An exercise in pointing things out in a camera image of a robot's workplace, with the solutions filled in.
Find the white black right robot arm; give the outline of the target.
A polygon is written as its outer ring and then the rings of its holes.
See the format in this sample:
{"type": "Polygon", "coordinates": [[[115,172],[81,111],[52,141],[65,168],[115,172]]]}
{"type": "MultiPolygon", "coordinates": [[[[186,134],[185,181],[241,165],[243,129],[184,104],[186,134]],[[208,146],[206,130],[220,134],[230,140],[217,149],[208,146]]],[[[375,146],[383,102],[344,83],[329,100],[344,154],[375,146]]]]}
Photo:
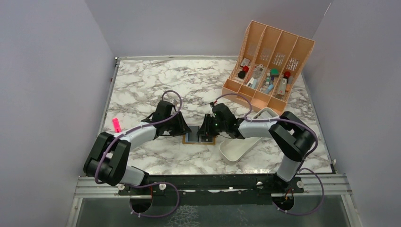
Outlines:
{"type": "Polygon", "coordinates": [[[318,144],[316,133],[289,111],[269,119],[237,118],[225,104],[213,105],[212,113],[204,116],[197,134],[215,137],[222,132],[232,139],[274,139],[284,154],[273,179],[273,187],[278,192],[291,187],[303,160],[318,144]]]}

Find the yellow leather card holder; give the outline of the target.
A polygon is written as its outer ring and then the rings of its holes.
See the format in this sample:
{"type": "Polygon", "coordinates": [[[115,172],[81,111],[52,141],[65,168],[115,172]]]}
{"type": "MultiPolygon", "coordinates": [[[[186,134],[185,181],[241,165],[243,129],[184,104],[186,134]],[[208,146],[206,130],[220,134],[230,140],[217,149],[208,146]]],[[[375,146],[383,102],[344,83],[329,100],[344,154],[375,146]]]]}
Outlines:
{"type": "Polygon", "coordinates": [[[216,137],[212,136],[193,136],[188,133],[183,135],[183,144],[191,144],[191,145],[215,145],[216,137]]]}

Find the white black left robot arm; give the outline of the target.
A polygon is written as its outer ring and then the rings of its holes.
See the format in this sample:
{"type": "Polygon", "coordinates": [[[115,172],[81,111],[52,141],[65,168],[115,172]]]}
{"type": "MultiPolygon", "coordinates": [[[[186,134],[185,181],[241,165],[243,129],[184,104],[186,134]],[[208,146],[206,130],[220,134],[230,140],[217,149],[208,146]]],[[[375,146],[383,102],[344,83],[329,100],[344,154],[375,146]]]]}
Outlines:
{"type": "Polygon", "coordinates": [[[143,194],[148,190],[147,173],[127,165],[131,149],[161,136],[182,136],[189,132],[191,129],[181,111],[168,101],[159,101],[156,110],[143,119],[139,126],[115,135],[100,133],[84,163],[83,171],[96,178],[99,184],[130,184],[135,193],[143,194]]]}

